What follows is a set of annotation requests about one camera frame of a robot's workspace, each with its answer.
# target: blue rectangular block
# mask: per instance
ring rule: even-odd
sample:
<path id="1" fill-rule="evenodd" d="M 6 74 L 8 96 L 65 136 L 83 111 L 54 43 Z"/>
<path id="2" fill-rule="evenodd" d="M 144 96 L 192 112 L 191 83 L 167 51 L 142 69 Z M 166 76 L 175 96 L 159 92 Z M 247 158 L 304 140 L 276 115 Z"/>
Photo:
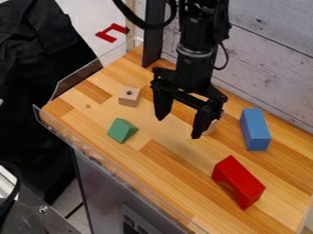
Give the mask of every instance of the blue rectangular block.
<path id="1" fill-rule="evenodd" d="M 272 137 L 261 109 L 244 109 L 240 125 L 247 149 L 250 151 L 265 151 Z"/>

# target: wooden cube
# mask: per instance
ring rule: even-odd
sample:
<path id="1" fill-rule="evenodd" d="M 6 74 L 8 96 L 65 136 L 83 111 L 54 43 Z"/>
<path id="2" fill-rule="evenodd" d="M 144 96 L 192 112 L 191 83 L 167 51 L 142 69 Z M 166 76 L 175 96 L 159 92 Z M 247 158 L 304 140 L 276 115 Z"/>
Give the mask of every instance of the wooden cube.
<path id="1" fill-rule="evenodd" d="M 210 123 L 210 126 L 209 126 L 208 130 L 205 131 L 205 132 L 203 132 L 202 135 L 211 135 L 212 133 L 214 133 L 214 132 L 215 132 L 215 126 L 216 126 L 216 122 L 217 122 L 217 121 L 218 121 L 218 120 L 212 121 L 212 122 Z"/>
<path id="2" fill-rule="evenodd" d="M 118 101 L 121 105 L 136 107 L 139 102 L 139 93 L 140 90 L 138 88 L 124 87 L 121 90 Z"/>

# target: clear acrylic panel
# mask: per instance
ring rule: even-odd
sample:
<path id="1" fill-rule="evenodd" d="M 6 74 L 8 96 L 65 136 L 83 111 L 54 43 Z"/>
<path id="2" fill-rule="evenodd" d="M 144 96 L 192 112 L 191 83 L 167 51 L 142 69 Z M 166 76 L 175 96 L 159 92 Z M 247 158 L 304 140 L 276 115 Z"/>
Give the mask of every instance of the clear acrylic panel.
<path id="1" fill-rule="evenodd" d="M 105 68 L 112 62 L 125 55 L 127 53 L 127 50 L 133 45 L 139 46 L 141 44 L 141 37 L 132 37 L 119 47 L 98 57 L 90 64 L 70 74 L 67 78 L 61 80 L 58 83 L 53 95 L 51 96 L 50 101 L 55 100 L 67 90 L 70 90 L 78 83 L 89 78 L 92 74 L 96 73 L 102 68 Z M 147 186 L 144 186 L 140 181 L 138 181 L 129 173 L 125 172 L 119 165 L 110 160 L 106 155 L 101 154 L 90 144 L 82 140 L 80 136 L 78 136 L 71 129 L 69 129 L 69 127 L 67 127 L 64 123 L 60 122 L 49 113 L 41 110 L 35 105 L 33 106 L 33 109 L 38 122 L 45 126 L 49 131 L 57 135 L 61 140 L 71 146 L 74 150 L 80 152 L 82 155 L 95 162 L 102 168 L 104 172 L 110 175 L 113 179 L 117 180 L 126 189 L 128 189 L 132 193 L 135 193 L 152 208 L 158 210 L 162 215 L 168 217 L 174 224 L 184 228 L 182 224 L 189 223 L 189 227 L 192 227 L 193 230 L 197 230 L 197 233 L 208 233 L 196 223 L 193 223 L 190 218 L 177 210 L 164 198 L 159 196 L 155 191 Z"/>

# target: green block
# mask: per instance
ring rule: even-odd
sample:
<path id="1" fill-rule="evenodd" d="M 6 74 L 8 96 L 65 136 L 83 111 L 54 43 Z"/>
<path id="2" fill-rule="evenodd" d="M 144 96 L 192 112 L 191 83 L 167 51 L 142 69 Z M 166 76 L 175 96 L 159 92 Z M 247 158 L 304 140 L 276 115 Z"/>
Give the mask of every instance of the green block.
<path id="1" fill-rule="evenodd" d="M 137 131 L 138 128 L 132 125 L 129 121 L 115 119 L 108 132 L 108 135 L 111 136 L 116 142 L 122 144 Z"/>

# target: red arch block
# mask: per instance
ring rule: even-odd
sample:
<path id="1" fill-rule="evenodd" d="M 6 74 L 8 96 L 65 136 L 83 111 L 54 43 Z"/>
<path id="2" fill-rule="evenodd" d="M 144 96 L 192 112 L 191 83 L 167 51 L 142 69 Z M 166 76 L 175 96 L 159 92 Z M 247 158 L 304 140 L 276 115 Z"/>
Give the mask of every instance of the red arch block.
<path id="1" fill-rule="evenodd" d="M 107 34 L 108 32 L 110 32 L 112 30 L 118 31 L 118 32 L 123 33 L 123 34 L 127 34 L 128 33 L 127 27 L 122 27 L 122 26 L 119 26 L 117 24 L 111 24 L 104 31 L 98 32 L 96 34 L 96 36 L 99 37 L 99 38 L 102 38 L 103 40 L 106 40 L 106 41 L 109 41 L 109 42 L 113 43 L 117 39 L 115 37 L 111 37 L 111 36 L 109 36 Z"/>
<path id="2" fill-rule="evenodd" d="M 256 202 L 265 191 L 265 186 L 231 155 L 215 165 L 212 179 L 231 186 L 243 210 Z"/>

